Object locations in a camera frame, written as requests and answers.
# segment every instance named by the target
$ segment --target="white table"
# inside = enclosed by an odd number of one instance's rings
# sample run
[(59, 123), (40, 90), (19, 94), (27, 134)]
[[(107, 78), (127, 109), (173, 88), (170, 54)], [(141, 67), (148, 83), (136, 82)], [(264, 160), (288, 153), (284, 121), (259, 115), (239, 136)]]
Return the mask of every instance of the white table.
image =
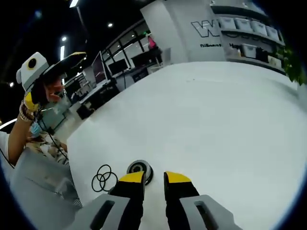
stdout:
[(83, 204), (99, 193), (92, 177), (109, 164), (122, 177), (148, 161), (141, 230), (168, 229), (163, 172), (189, 177), (245, 230), (272, 229), (289, 210), (306, 168), (307, 115), (296, 83), (243, 63), (166, 67), (99, 108), (68, 139)]

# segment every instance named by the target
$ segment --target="gray disc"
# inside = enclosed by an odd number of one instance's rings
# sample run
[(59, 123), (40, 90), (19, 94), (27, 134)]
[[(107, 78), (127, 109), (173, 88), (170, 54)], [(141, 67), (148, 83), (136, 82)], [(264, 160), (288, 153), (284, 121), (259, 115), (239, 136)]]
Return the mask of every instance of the gray disc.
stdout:
[(154, 171), (150, 164), (147, 161), (144, 160), (137, 160), (134, 161), (131, 165), (129, 165), (127, 169), (127, 174), (129, 173), (136, 173), (139, 171), (144, 171), (145, 172), (145, 185), (148, 185), (150, 181), (153, 178)]

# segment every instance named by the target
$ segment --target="woman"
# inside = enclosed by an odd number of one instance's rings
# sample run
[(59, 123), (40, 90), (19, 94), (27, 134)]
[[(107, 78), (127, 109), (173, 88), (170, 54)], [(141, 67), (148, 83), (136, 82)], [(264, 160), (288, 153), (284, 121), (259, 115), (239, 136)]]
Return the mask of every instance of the woman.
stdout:
[(26, 146), (52, 161), (68, 165), (67, 146), (56, 137), (43, 131), (37, 122), (31, 125)]
[[(58, 102), (60, 97), (55, 95), (56, 92), (62, 90), (60, 78), (48, 85), (44, 84), (43, 89), (46, 93), (48, 102)], [(21, 102), (17, 121), (10, 134), (0, 132), (0, 151), (2, 151), (6, 160), (16, 165), (20, 155), (22, 154), (27, 142), (30, 126), (34, 122), (33, 113)]]

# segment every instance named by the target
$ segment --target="face mask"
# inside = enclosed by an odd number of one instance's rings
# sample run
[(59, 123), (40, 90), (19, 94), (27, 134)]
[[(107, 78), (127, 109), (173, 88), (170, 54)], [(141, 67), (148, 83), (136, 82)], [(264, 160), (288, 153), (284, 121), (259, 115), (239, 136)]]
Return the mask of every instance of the face mask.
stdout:
[(32, 136), (34, 138), (38, 137), (40, 134), (40, 131), (42, 131), (42, 128), (39, 126), (38, 123), (34, 122), (30, 127), (30, 132), (32, 133)]

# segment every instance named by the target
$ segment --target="white camera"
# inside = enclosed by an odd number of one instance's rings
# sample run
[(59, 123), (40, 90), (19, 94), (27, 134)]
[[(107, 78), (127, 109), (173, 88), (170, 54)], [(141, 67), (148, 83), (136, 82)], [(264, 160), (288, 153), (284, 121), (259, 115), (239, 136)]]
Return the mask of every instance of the white camera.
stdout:
[(26, 92), (30, 92), (33, 83), (49, 68), (46, 58), (36, 52), (25, 61), (16, 73), (17, 83), (21, 83)]

